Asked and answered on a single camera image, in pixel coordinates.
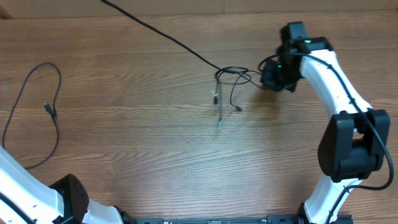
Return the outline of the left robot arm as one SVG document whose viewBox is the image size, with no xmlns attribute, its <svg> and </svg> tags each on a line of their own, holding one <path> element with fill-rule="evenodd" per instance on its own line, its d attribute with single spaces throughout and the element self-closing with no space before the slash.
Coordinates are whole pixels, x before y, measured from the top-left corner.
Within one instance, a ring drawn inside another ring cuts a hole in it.
<svg viewBox="0 0 398 224">
<path fill-rule="evenodd" d="M 90 199 L 74 175 L 68 174 L 47 186 L 5 149 L 1 149 L 1 221 L 123 224 L 117 208 Z"/>
</svg>

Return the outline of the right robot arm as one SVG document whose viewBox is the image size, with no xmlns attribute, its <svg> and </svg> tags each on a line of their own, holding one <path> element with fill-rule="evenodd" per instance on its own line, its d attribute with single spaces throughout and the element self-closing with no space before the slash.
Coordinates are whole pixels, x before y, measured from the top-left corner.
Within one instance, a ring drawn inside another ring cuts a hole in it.
<svg viewBox="0 0 398 224">
<path fill-rule="evenodd" d="M 352 223 L 338 211 L 354 189 L 384 190 L 392 184 L 394 168 L 386 149 L 390 118 L 375 110 L 355 90 L 340 67 L 325 37 L 309 37 L 303 22 L 290 22 L 280 30 L 275 55 L 258 66 L 267 90 L 295 91 L 304 78 L 314 88 L 328 113 L 328 126 L 318 145 L 322 170 L 311 196 L 296 215 L 269 215 L 268 223 Z M 387 161 L 389 177 L 379 187 L 361 182 Z"/>
</svg>

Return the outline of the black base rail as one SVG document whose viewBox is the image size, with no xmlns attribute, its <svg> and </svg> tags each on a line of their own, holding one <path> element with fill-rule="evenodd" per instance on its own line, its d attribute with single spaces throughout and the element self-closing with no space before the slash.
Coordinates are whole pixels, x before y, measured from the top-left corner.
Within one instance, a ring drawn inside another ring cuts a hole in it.
<svg viewBox="0 0 398 224">
<path fill-rule="evenodd" d="M 299 215 L 268 215 L 262 218 L 133 218 L 127 212 L 120 212 L 122 223 L 131 224 L 306 224 L 308 221 Z"/>
</svg>

